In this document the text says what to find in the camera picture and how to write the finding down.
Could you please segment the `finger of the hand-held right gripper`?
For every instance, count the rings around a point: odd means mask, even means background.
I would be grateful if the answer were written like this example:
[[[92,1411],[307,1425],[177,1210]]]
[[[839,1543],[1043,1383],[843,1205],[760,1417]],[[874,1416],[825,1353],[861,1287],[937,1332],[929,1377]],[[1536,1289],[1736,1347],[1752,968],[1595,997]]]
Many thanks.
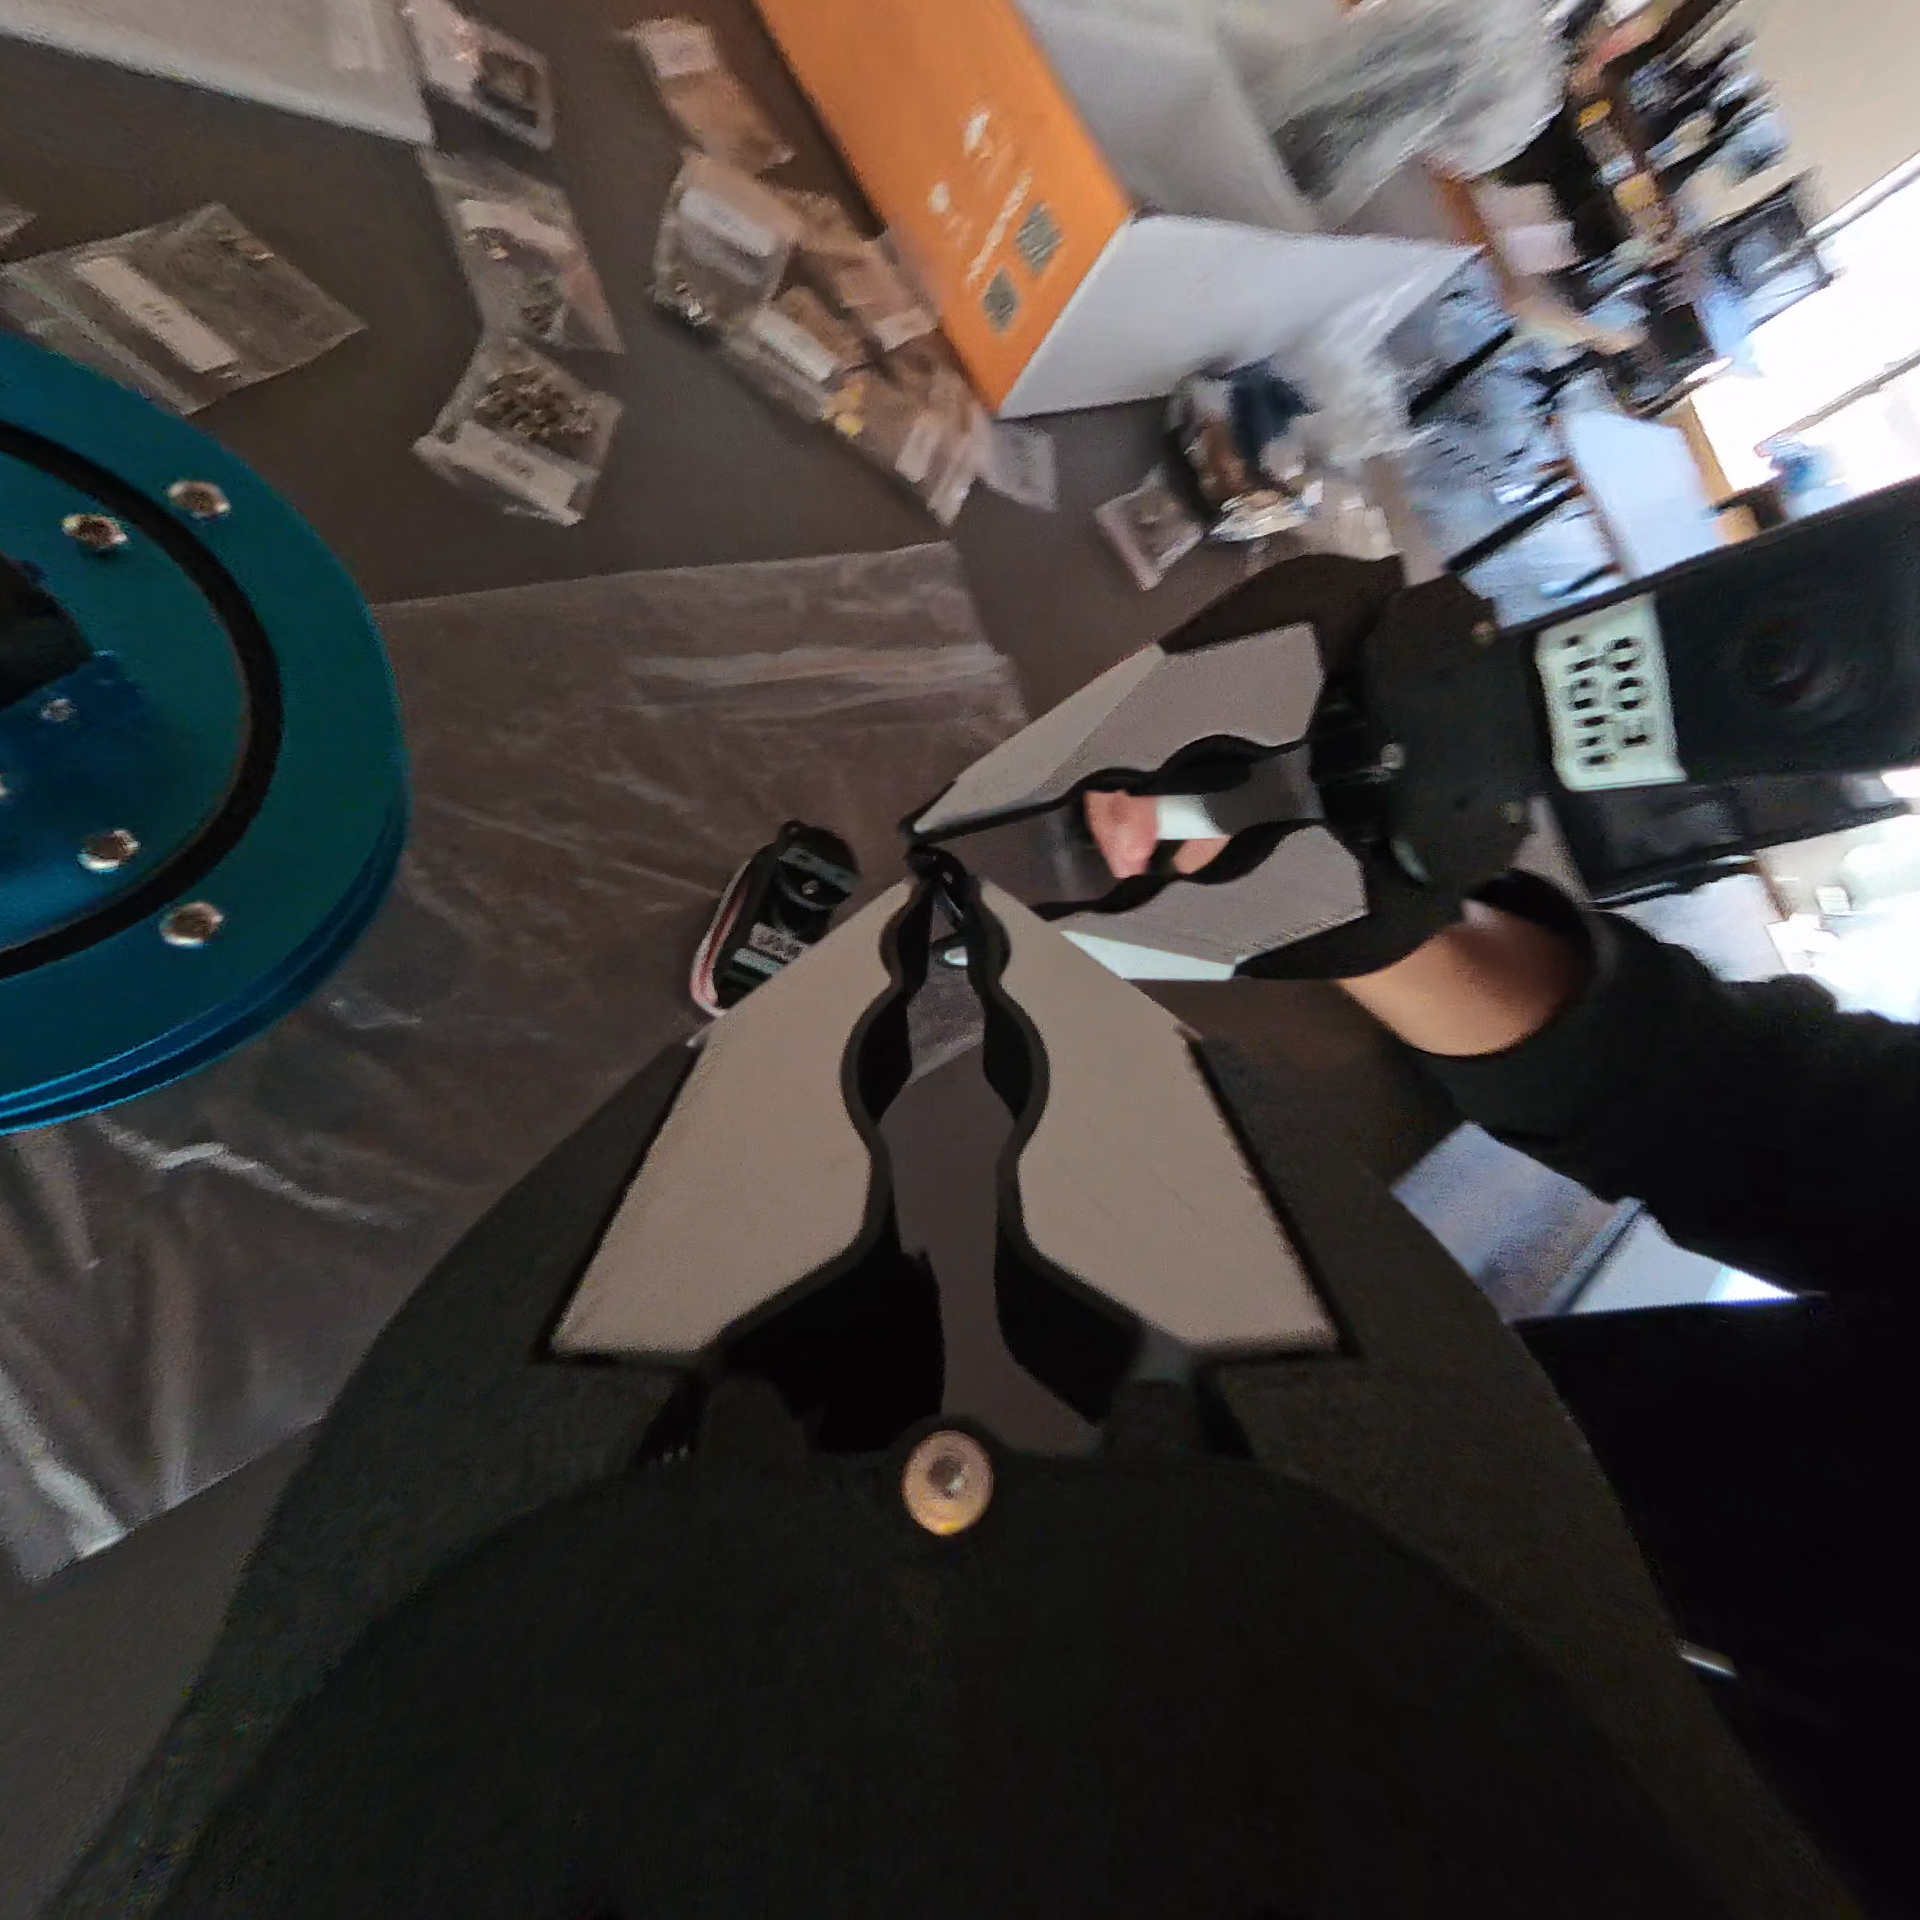
[[[1179,653],[1147,645],[988,751],[911,815],[903,835],[935,847],[1098,787],[1300,748],[1324,683],[1319,637],[1305,624]]]
[[[1357,857],[1319,824],[1256,832],[1252,852],[1213,848],[1196,871],[1179,856],[1082,903],[1036,917],[1085,959],[1133,984],[1218,984],[1256,960],[1357,923],[1370,913]]]

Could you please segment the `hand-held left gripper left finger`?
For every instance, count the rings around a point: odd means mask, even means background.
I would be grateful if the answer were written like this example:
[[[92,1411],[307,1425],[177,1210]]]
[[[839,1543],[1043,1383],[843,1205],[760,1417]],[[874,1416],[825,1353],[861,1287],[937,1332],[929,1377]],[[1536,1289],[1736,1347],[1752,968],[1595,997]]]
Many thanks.
[[[691,1364],[850,1257],[884,1212],[859,1051],[900,1013],[900,881],[708,1031],[554,1336],[564,1357]]]

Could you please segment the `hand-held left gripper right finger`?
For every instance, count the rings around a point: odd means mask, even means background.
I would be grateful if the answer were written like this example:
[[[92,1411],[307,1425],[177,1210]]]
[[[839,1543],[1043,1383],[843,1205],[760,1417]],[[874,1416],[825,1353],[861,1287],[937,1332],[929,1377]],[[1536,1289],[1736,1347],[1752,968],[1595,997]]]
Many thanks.
[[[1187,1027],[999,884],[969,973],[1012,1119],[996,1314],[1017,1361],[1332,1353],[1337,1322]]]

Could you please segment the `small black servo motor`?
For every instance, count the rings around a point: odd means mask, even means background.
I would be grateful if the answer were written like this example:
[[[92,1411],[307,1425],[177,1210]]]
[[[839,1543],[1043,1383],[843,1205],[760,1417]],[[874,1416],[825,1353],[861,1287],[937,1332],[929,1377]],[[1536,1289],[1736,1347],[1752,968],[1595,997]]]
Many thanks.
[[[698,943],[689,997],[720,1018],[797,963],[853,898],[859,867],[853,847],[812,824],[783,824],[728,882]]]

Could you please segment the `person's right hand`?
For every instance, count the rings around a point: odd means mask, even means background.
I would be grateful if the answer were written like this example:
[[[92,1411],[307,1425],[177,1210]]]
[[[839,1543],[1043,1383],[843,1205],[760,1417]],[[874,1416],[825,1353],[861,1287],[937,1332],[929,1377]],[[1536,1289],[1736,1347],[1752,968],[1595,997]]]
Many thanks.
[[[1173,839],[1161,826],[1161,799],[1095,789],[1083,796],[1092,847],[1115,881],[1196,875],[1216,863],[1227,835]]]

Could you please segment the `crumpled clear plastic wrap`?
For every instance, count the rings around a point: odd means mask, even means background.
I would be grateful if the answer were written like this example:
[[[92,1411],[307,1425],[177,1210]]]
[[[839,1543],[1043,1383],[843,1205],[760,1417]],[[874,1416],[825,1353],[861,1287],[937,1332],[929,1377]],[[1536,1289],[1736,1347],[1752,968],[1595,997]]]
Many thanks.
[[[1397,180],[1493,173],[1567,101],[1552,5],[1100,5],[1095,24],[1165,27],[1225,81],[1227,109],[1309,212],[1309,236],[1361,237]],[[1420,298],[1361,295],[1296,346],[1216,352],[1163,408],[1159,465],[1095,524],[1145,593],[1203,543],[1308,538],[1387,554],[1363,468],[1408,442],[1385,337]]]

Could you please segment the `large clear plastic bag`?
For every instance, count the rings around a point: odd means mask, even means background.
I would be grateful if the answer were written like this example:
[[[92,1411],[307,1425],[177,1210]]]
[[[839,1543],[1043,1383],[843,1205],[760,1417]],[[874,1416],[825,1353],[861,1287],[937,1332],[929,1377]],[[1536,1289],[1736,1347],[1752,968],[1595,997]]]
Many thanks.
[[[946,545],[378,617],[417,803],[353,960],[210,1069],[4,1141],[26,1583],[322,1417],[447,1250],[691,1031],[692,947],[783,824],[884,881],[899,821],[1026,722]]]

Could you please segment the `orange white cardboard box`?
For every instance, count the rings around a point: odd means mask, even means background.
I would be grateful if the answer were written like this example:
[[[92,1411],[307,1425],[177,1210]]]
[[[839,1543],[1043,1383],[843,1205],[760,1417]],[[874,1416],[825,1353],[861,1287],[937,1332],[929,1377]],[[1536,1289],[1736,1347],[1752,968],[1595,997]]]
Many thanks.
[[[755,13],[996,418],[1368,352],[1471,258],[1329,228],[1188,27],[1009,3]]]

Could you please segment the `group of small screw bags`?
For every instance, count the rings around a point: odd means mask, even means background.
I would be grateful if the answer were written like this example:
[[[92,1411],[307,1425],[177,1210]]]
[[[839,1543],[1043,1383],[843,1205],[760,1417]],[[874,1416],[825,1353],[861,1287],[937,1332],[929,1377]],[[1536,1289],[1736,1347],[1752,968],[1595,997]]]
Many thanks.
[[[1051,437],[993,424],[976,404],[895,236],[785,178],[793,146],[713,33],[711,5],[619,5],[593,44],[600,81],[633,88],[645,75],[657,96],[676,163],[661,188],[617,169],[581,104],[564,101],[572,84],[560,84],[549,41],[579,5],[522,5],[537,39],[500,24],[499,5],[399,7],[435,137],[381,139],[417,163],[475,332],[460,387],[417,442],[424,465],[522,515],[563,527],[585,517],[617,425],[635,417],[597,387],[600,368],[572,367],[626,352],[604,274],[613,247],[581,219],[591,189],[619,202],[623,244],[641,255],[651,311],[914,489],[939,524],[976,485],[1056,509]],[[4,5],[4,75],[20,47],[242,104],[157,73],[132,5]]]

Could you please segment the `white foam sheet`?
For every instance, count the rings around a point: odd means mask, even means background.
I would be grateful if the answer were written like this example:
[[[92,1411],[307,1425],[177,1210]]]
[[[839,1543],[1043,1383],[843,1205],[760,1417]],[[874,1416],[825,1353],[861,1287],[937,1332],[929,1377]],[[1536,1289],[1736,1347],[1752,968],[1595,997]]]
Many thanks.
[[[435,137],[396,3],[137,3],[156,72],[407,146]]]

